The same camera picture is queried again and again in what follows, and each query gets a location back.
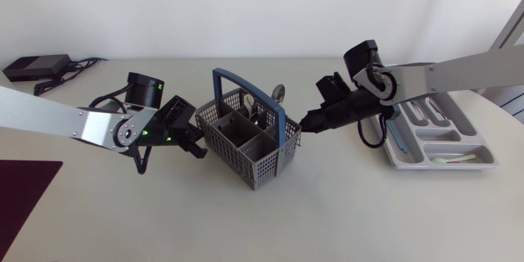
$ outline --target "dark red mat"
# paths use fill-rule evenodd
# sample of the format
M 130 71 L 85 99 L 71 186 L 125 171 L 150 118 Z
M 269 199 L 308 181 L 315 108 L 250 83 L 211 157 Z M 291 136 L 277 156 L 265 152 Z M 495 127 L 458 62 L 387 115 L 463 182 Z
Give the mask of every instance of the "dark red mat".
M 0 260 L 60 167 L 59 161 L 0 160 Z

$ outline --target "spoon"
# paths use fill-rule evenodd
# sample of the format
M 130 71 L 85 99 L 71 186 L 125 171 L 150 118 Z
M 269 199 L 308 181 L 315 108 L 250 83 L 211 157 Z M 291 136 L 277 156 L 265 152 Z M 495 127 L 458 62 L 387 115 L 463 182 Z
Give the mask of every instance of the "spoon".
M 437 163 L 437 164 L 449 164 L 449 163 L 459 163 L 460 161 L 463 161 L 463 160 L 471 160 L 471 159 L 475 159 L 477 156 L 473 155 L 473 154 L 470 154 L 470 155 L 467 155 L 467 156 L 460 156 L 460 157 L 457 157 L 457 158 L 453 158 L 453 159 L 443 159 L 443 158 L 435 158 L 433 159 L 433 163 Z
M 247 109 L 247 119 L 251 118 L 251 114 L 253 113 L 254 104 L 255 104 L 255 99 L 250 94 L 244 95 L 244 106 L 246 106 L 246 109 Z
M 279 105 L 282 105 L 284 102 L 284 95 L 286 95 L 286 88 L 284 85 L 279 84 L 277 87 L 275 87 L 275 89 L 273 89 L 273 93 L 271 93 L 271 99 L 273 99 Z

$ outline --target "white wall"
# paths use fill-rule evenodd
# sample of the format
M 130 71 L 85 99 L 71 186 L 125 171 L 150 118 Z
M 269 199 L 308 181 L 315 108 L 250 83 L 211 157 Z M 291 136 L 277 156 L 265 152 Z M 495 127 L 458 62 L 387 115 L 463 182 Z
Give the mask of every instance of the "white wall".
M 19 56 L 340 57 L 387 63 L 489 48 L 520 0 L 0 0 L 0 67 Z

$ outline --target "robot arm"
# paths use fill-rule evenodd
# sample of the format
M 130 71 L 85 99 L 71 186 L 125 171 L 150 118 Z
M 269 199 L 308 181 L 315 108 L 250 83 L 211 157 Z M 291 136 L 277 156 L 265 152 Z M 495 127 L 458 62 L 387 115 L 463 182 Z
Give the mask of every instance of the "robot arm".
M 320 79 L 325 102 L 302 119 L 302 132 L 319 133 L 379 114 L 388 120 L 395 104 L 439 92 L 524 84 L 524 45 L 440 63 L 383 66 L 370 40 L 350 49 L 344 61 L 357 89 L 351 91 L 338 73 Z
M 188 123 L 194 106 L 175 96 L 158 109 L 163 81 L 129 73 L 128 83 L 119 91 L 95 99 L 87 108 L 0 87 L 0 127 L 74 138 L 131 156 L 140 174 L 146 171 L 153 146 L 179 145 L 197 158 L 204 157 L 207 150 L 195 144 L 203 133 Z M 126 93 L 124 102 L 116 99 L 122 93 Z M 110 103 L 95 107 L 105 100 Z M 143 158 L 138 147 L 146 147 Z

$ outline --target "power adapter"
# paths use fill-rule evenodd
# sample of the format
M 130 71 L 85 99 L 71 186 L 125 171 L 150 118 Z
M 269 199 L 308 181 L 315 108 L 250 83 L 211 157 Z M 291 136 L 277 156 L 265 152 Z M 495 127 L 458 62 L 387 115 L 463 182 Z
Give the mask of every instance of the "power adapter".
M 12 82 L 39 79 L 60 79 L 67 72 L 71 59 L 67 54 L 49 56 L 24 56 L 3 70 Z

